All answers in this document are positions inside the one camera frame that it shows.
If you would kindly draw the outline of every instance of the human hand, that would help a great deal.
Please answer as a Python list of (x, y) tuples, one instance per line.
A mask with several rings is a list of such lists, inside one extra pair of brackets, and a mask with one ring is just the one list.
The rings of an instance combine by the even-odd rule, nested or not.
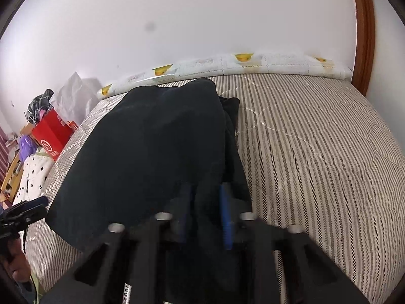
[(8, 248), (13, 260), (11, 263), (9, 263), (2, 257), (2, 263), (10, 278), (13, 278), (16, 282), (20, 283), (29, 281), (31, 276), (31, 267), (23, 251), (21, 250), (21, 240), (10, 240), (8, 243)]

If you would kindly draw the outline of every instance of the purple bag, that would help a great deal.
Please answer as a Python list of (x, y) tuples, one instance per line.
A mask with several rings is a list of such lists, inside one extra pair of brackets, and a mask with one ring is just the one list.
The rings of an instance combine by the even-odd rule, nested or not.
[(38, 145), (31, 139), (31, 137), (24, 135), (20, 140), (20, 160), (25, 161), (31, 154), (36, 152)]

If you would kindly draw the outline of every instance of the brown wooden trim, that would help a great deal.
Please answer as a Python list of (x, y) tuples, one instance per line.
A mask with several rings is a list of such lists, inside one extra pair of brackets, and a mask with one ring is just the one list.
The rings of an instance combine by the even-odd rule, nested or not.
[(357, 21), (357, 46), (352, 84), (364, 96), (371, 77), (375, 47), (375, 19), (373, 0), (355, 0)]

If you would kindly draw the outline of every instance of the dark folded clothing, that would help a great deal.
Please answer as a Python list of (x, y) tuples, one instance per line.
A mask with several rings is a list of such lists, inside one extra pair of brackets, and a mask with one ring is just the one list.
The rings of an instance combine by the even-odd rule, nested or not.
[[(182, 248), (189, 258), (170, 255), (170, 292), (176, 304), (195, 301), (205, 292), (195, 291), (201, 278), (235, 291), (237, 263), (223, 249), (219, 186), (229, 182), (234, 197), (251, 206), (234, 138), (238, 106), (237, 98), (218, 98), (208, 79), (131, 90), (88, 137), (46, 223), (83, 250), (110, 223), (137, 225), (189, 188), (193, 237)], [(200, 276), (188, 278), (193, 272)]]

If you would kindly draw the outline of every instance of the white plastic bag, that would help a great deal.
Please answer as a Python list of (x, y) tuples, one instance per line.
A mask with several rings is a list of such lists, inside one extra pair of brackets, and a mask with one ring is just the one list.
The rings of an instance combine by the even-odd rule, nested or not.
[(75, 72), (49, 102), (62, 120), (76, 130), (99, 100), (96, 91), (86, 86)]

